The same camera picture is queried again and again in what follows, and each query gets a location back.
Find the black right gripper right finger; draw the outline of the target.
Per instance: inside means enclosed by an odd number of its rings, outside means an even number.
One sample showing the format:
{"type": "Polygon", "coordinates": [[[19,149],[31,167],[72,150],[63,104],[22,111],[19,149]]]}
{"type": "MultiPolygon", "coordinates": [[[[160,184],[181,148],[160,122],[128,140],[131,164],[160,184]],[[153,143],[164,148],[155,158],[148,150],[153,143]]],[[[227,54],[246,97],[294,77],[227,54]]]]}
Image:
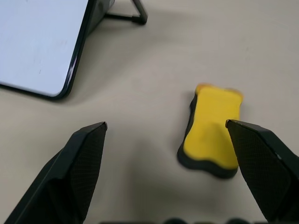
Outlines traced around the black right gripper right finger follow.
{"type": "Polygon", "coordinates": [[[299,157],[271,130],[227,120],[241,174],[268,222],[299,220],[299,157]]]}

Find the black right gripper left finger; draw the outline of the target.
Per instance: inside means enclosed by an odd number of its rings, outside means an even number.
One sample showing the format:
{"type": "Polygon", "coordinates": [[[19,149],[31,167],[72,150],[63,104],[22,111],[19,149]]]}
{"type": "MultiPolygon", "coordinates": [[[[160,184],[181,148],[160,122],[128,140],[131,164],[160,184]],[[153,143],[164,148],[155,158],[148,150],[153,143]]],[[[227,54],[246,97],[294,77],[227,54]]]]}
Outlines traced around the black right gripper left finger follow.
{"type": "Polygon", "coordinates": [[[41,169],[7,224],[81,224],[99,177],[106,122],[74,132],[41,169]]]}

